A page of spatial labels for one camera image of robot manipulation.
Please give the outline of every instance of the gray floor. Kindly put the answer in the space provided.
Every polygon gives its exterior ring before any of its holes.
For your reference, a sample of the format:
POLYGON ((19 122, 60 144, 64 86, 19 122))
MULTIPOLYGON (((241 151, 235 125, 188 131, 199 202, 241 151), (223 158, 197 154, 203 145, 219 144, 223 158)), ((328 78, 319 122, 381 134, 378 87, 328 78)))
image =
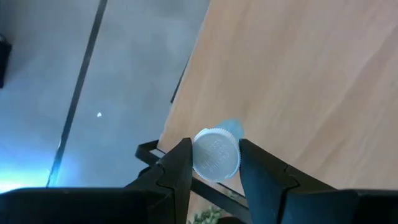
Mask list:
MULTIPOLYGON (((0 90, 0 192, 46 184, 98 3, 0 0, 0 33, 13 44, 0 90)), ((56 186, 137 177, 136 146, 159 138, 207 7, 108 2, 56 186)))

